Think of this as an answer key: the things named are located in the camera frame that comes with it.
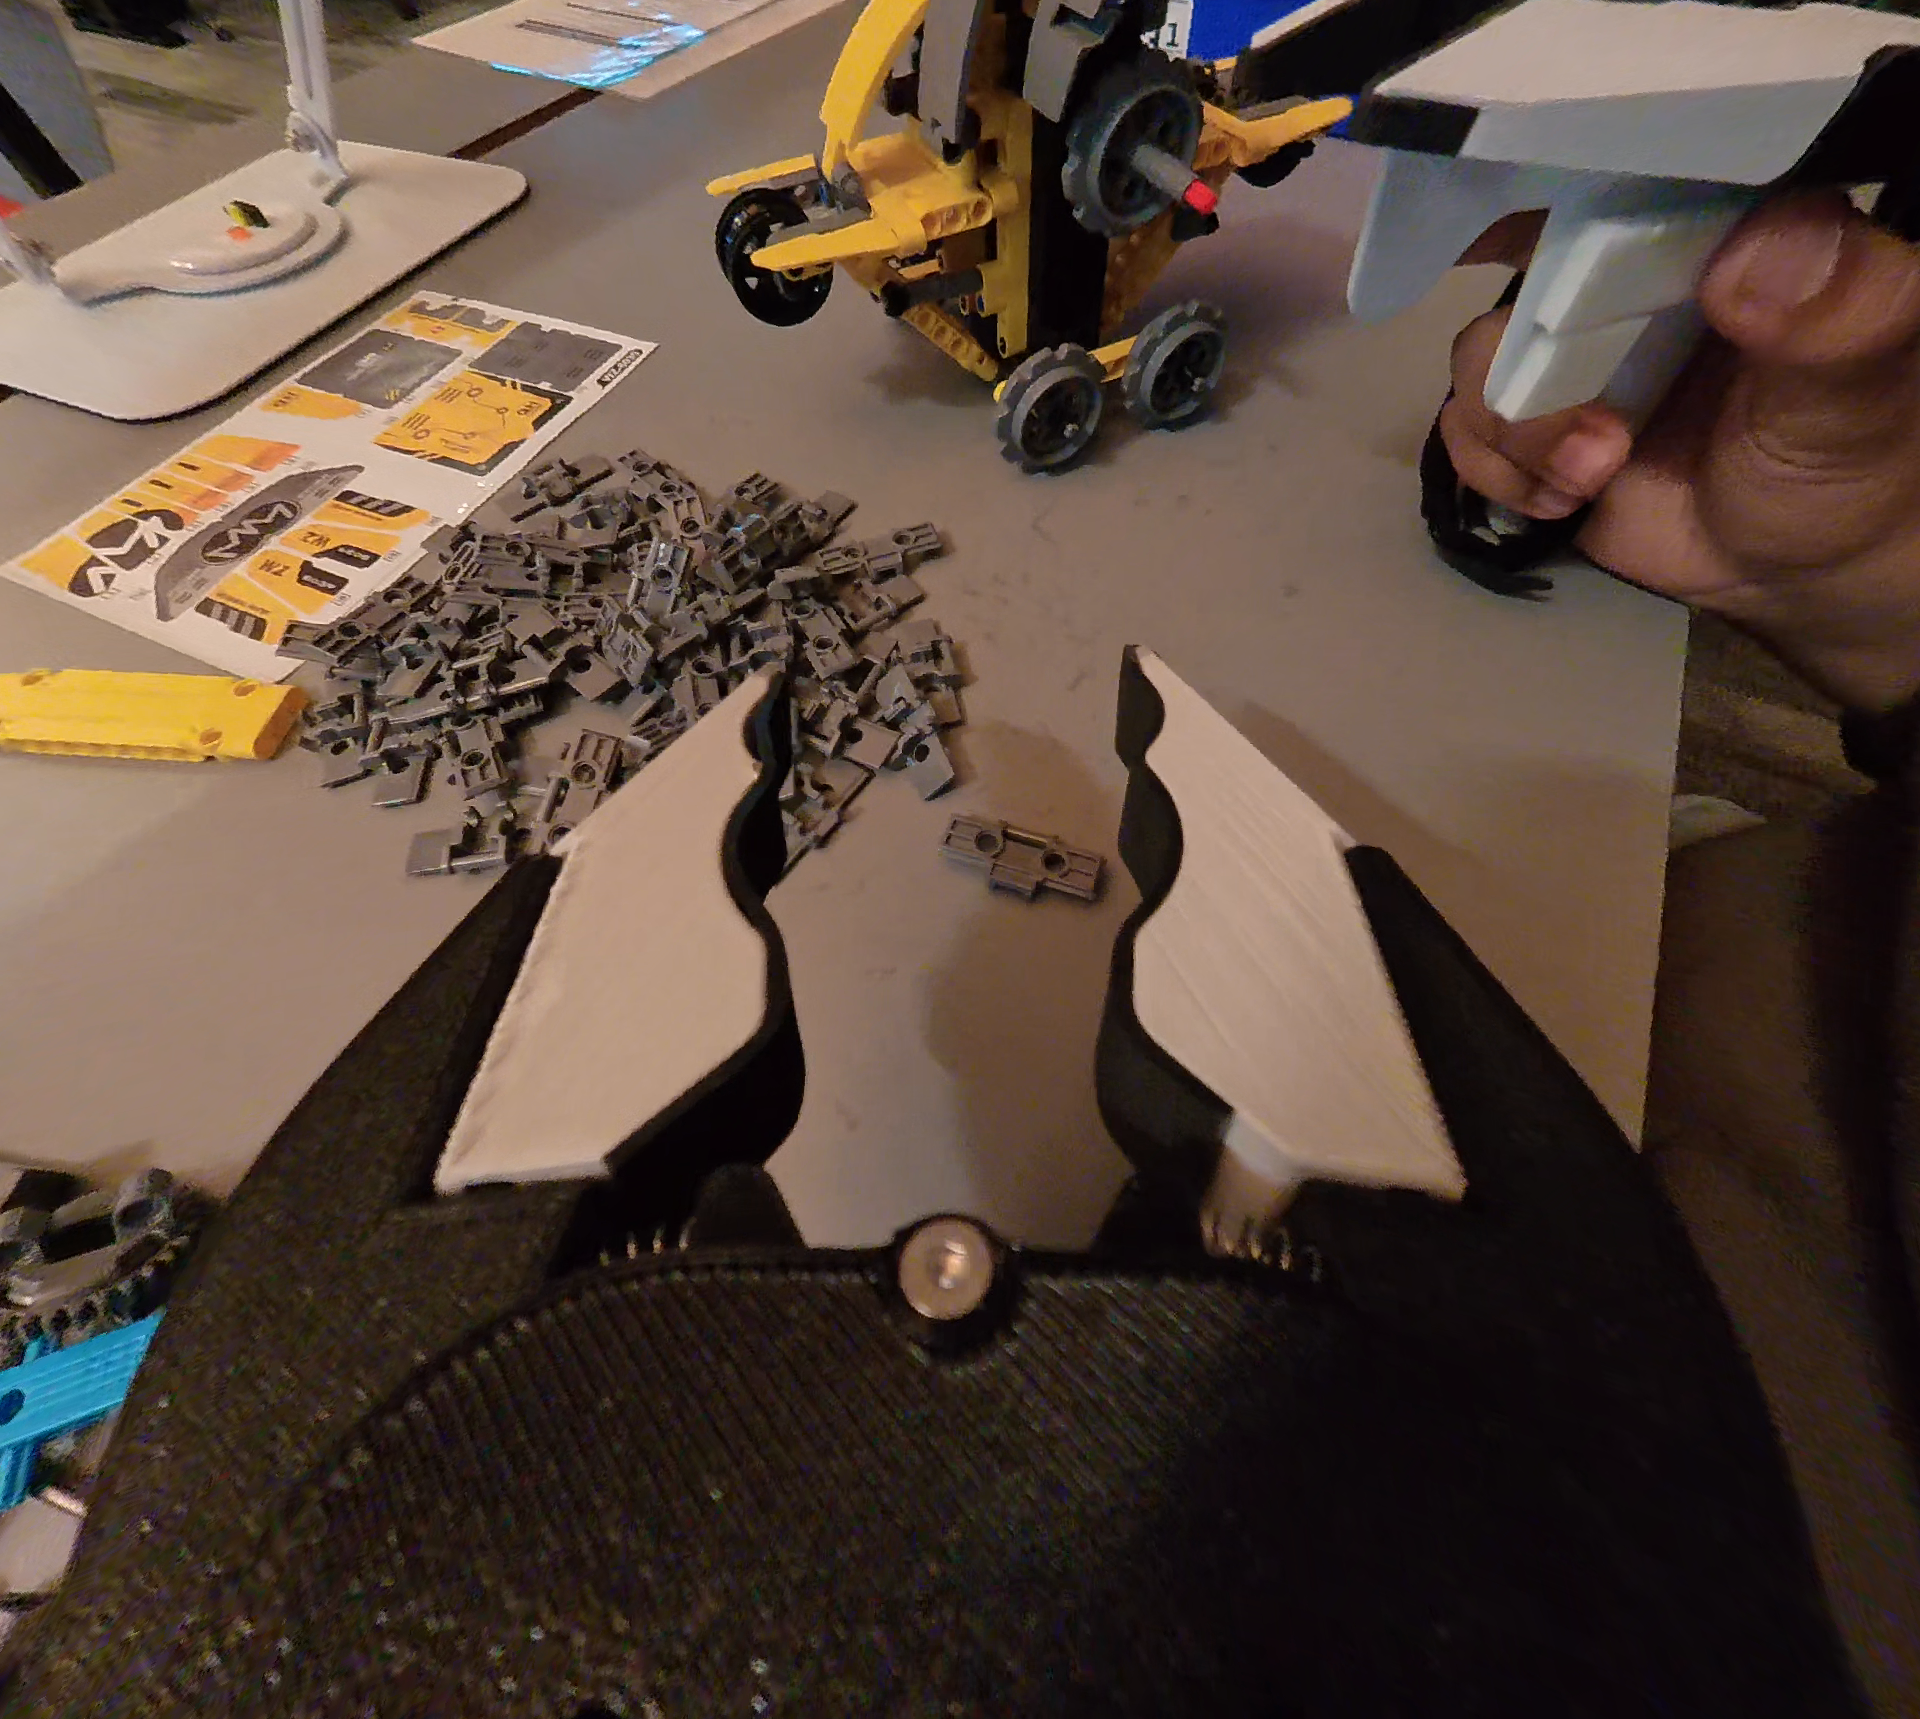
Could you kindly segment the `person's tan trousers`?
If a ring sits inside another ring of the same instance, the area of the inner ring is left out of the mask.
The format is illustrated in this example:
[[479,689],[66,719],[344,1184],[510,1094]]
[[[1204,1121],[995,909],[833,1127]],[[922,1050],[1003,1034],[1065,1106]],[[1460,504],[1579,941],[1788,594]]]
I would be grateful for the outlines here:
[[1669,859],[1647,1161],[1759,1375],[1878,1715],[1917,1715],[1917,859],[1883,798]]

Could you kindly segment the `white printed paper sheet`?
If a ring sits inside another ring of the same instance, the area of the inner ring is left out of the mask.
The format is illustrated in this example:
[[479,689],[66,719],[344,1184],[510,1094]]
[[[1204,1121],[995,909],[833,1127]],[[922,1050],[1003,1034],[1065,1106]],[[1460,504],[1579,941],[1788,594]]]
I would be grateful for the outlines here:
[[425,50],[632,103],[845,0],[513,0],[420,33]]

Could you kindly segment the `person's right hand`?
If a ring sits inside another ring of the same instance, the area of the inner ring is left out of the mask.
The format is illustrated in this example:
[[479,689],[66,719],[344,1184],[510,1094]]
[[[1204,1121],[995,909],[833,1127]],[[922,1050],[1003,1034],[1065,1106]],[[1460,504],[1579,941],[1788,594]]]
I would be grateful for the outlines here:
[[1605,404],[1509,424],[1509,308],[1452,342],[1439,430],[1460,486],[1586,511],[1594,567],[1713,612],[1862,714],[1917,696],[1917,246],[1849,192],[1781,192],[1696,281],[1694,364],[1635,435]]

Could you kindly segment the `single grey track link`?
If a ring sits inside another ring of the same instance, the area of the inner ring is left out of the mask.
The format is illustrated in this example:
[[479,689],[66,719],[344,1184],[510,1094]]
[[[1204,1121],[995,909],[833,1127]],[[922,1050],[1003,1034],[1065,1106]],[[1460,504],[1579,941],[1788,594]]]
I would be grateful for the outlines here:
[[991,889],[1017,893],[1022,902],[1037,893],[1099,897],[1099,854],[1003,817],[957,815],[939,838],[939,859],[983,870]]

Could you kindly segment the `blue brick separator tool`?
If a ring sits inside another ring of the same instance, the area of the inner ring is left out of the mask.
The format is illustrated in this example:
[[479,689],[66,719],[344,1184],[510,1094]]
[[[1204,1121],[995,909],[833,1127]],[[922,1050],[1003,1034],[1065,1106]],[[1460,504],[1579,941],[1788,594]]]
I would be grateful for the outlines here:
[[122,1409],[159,1319],[158,1308],[83,1342],[40,1341],[5,1371],[5,1512],[27,1499],[41,1443]]

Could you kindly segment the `white book stand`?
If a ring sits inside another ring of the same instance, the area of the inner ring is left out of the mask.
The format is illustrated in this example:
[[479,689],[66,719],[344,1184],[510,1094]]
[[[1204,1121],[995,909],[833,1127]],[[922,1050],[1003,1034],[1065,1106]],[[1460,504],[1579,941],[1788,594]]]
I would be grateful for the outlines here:
[[280,150],[50,260],[5,227],[5,388],[122,424],[207,406],[496,220],[523,176],[342,140],[320,0],[274,0]]

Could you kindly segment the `yellow toy brick panel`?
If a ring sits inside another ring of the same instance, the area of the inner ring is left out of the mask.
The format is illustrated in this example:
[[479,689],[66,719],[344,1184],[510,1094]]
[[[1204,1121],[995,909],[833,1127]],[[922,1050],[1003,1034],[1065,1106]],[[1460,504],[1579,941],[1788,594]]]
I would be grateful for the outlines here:
[[271,760],[304,714],[296,687],[186,672],[5,672],[5,747],[103,760]]

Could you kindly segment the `pile of grey track links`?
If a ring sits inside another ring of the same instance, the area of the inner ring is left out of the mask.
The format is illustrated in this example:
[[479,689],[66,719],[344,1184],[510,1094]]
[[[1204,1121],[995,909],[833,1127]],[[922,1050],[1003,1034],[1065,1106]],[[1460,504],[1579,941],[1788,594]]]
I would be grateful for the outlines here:
[[774,679],[791,760],[787,863],[821,847],[872,777],[946,796],[962,657],[922,614],[937,525],[851,537],[854,499],[769,473],[726,492],[642,452],[521,478],[510,522],[467,522],[335,628],[296,628],[320,692],[300,747],[320,786],[374,811],[449,796],[411,877],[552,854],[611,791],[749,679]]

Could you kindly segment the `yellow toy brick vehicle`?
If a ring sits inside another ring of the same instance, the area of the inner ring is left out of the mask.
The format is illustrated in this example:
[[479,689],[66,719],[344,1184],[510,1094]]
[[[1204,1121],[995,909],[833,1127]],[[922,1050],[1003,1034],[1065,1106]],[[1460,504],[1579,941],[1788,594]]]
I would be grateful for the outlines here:
[[714,252],[764,325],[845,273],[995,388],[997,455],[1060,473],[1110,388],[1148,430],[1206,414],[1227,316],[1127,314],[1229,176],[1277,183],[1353,97],[1246,103],[1227,68],[1159,50],[1166,0],[856,0],[821,150],[715,176]]

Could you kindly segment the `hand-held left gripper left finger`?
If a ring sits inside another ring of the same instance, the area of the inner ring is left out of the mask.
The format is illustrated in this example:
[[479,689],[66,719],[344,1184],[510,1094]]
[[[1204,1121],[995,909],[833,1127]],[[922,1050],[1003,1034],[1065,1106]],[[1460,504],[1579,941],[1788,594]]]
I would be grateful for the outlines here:
[[436,1191],[611,1178],[791,1014],[764,902],[787,870],[791,710],[751,672],[559,847]]

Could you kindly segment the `yellow and black sticker sheet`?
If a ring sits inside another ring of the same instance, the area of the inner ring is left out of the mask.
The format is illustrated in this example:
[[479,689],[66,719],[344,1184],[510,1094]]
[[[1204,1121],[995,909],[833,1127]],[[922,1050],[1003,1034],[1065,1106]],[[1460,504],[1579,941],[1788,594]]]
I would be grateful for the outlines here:
[[403,576],[654,342],[416,289],[11,558],[5,579],[173,657],[274,683],[292,628]]

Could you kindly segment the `pile of toy brick parts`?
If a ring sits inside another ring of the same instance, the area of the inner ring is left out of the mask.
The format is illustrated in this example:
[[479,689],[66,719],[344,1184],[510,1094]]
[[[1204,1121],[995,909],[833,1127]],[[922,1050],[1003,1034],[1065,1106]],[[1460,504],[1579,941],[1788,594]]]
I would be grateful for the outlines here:
[[[5,1166],[5,1187],[5,1371],[40,1341],[66,1347],[165,1308],[216,1214],[216,1200],[158,1166],[116,1187]],[[27,1499],[5,1512],[5,1629],[56,1594],[116,1415],[41,1443]]]

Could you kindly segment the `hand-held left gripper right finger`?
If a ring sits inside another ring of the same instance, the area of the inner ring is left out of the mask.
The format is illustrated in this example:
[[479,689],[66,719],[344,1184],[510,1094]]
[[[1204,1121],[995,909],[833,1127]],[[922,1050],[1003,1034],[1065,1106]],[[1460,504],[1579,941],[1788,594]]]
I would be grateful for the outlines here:
[[1115,692],[1127,770],[1098,1106],[1212,1253],[1261,1253],[1310,1184],[1466,1195],[1363,913],[1347,832],[1148,645]]

